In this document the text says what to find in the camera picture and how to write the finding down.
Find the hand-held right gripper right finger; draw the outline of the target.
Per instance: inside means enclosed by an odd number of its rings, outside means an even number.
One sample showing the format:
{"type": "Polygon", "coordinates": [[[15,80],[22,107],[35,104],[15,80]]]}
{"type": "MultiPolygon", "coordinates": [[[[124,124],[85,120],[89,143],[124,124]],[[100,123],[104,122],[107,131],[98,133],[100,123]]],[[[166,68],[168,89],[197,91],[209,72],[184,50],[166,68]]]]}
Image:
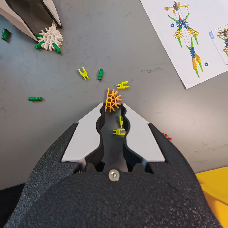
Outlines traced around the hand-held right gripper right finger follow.
{"type": "Polygon", "coordinates": [[[124,136],[123,156],[127,163],[165,162],[149,122],[125,103],[121,104],[124,136]]]}

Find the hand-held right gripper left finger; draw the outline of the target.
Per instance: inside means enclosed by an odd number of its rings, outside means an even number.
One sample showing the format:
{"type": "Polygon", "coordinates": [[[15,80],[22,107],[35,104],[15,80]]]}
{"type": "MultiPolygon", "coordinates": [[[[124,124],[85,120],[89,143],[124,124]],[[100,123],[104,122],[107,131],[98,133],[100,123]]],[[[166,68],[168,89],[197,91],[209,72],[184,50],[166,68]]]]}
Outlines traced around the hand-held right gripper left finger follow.
{"type": "Polygon", "coordinates": [[[77,127],[64,152],[61,162],[86,163],[86,156],[91,154],[100,144],[100,134],[96,129],[98,118],[101,117],[100,103],[92,111],[77,122],[77,127]]]}

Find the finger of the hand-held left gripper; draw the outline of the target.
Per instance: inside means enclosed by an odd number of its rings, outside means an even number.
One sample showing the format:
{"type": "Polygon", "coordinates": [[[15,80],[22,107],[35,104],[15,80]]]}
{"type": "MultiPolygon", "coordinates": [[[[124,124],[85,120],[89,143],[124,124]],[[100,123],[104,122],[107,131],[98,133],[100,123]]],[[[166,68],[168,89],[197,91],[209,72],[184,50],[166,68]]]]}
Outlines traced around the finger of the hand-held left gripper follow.
{"type": "Polygon", "coordinates": [[[58,27],[62,28],[62,24],[60,22],[53,0],[41,0],[41,3],[53,21],[58,25],[58,27]]]}
{"type": "Polygon", "coordinates": [[[27,23],[13,10],[8,0],[0,1],[0,14],[27,36],[35,41],[38,41],[33,31],[30,29],[27,23]]]}

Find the white snowflake connector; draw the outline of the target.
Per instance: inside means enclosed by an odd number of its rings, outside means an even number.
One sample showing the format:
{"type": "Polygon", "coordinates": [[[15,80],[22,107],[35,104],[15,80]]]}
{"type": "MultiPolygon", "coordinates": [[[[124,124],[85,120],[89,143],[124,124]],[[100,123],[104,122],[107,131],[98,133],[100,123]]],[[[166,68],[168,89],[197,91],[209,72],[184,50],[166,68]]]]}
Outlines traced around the white snowflake connector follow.
{"type": "Polygon", "coordinates": [[[43,35],[43,38],[38,38],[38,42],[45,42],[41,45],[41,47],[46,51],[55,50],[52,45],[52,43],[54,42],[60,48],[60,46],[62,45],[61,42],[63,41],[63,38],[59,30],[56,29],[54,31],[51,31],[51,27],[45,29],[46,31],[41,30],[41,32],[39,33],[43,35]]]}

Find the orange half-circle connector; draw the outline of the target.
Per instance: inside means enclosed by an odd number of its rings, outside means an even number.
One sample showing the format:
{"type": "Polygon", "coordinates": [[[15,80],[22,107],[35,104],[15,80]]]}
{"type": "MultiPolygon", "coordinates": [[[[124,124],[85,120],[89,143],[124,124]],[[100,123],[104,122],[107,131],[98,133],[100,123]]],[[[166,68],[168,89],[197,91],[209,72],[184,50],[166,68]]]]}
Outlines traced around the orange half-circle connector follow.
{"type": "Polygon", "coordinates": [[[119,109],[121,105],[118,101],[121,101],[121,95],[118,95],[118,91],[114,91],[114,89],[110,92],[110,89],[107,90],[107,98],[105,104],[105,112],[109,110],[111,113],[112,111],[115,112],[115,108],[119,109]]]}

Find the yellow box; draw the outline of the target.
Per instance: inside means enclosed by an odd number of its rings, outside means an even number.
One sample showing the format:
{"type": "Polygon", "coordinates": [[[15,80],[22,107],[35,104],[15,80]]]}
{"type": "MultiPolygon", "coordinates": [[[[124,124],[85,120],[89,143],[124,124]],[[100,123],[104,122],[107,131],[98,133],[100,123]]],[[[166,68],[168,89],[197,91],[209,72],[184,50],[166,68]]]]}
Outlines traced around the yellow box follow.
{"type": "Polygon", "coordinates": [[[216,218],[228,227],[228,167],[195,174],[216,218]]]}

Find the printed instruction sheet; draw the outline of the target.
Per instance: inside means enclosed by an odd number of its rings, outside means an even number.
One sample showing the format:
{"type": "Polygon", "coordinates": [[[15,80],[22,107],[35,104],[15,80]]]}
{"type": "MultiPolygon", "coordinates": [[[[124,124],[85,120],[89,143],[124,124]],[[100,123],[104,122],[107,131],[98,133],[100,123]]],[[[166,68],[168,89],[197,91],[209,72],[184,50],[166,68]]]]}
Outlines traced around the printed instruction sheet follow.
{"type": "Polygon", "coordinates": [[[227,0],[141,0],[186,89],[228,70],[227,0]]]}

